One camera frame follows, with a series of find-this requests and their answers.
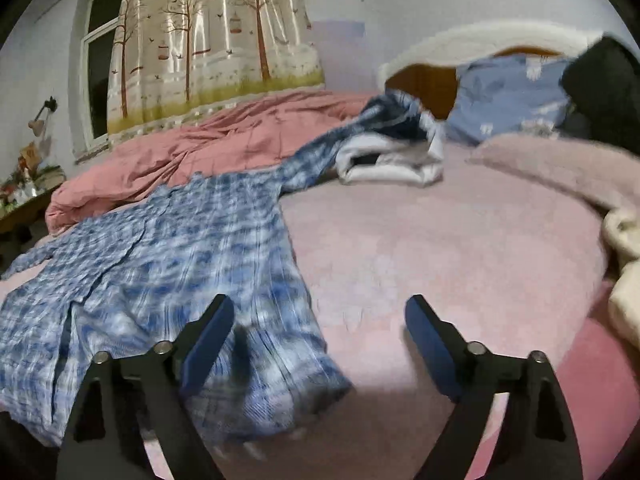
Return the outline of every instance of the window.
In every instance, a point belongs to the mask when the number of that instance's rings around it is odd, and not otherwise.
[[[107,90],[121,0],[91,0],[82,38],[84,140],[90,151],[107,139]]]

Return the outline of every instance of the plaid shirt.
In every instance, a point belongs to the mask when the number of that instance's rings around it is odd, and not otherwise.
[[[335,402],[350,382],[326,354],[278,198],[313,185],[345,138],[415,138],[419,119],[411,97],[377,97],[276,168],[196,174],[18,257],[4,278],[50,262],[0,308],[0,404],[59,444],[97,351],[125,357],[173,340],[219,293],[234,302],[236,323],[187,403],[205,442],[289,430]]]

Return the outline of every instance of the blue gripper pad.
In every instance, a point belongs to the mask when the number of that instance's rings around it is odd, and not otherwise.
[[[233,325],[234,304],[225,298],[184,360],[180,377],[182,398],[191,397],[202,389]]]
[[[462,387],[456,379],[456,365],[437,330],[414,298],[406,302],[404,320],[438,391],[453,402],[458,402]]]

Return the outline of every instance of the white wall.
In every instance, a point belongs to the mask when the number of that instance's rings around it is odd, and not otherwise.
[[[78,3],[34,0],[0,50],[0,178],[13,169],[18,150],[33,140],[26,123],[49,95],[60,105],[47,130],[52,159],[69,176],[83,168],[74,165],[72,153],[74,142],[78,148],[77,139],[82,137],[74,87]],[[364,22],[372,71],[436,32],[498,18],[534,18],[606,30],[638,52],[607,0],[306,0],[306,6],[312,21]]]

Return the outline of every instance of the curtain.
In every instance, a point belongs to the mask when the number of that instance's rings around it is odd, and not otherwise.
[[[197,124],[268,92],[322,86],[311,28],[303,0],[122,0],[110,141]]]

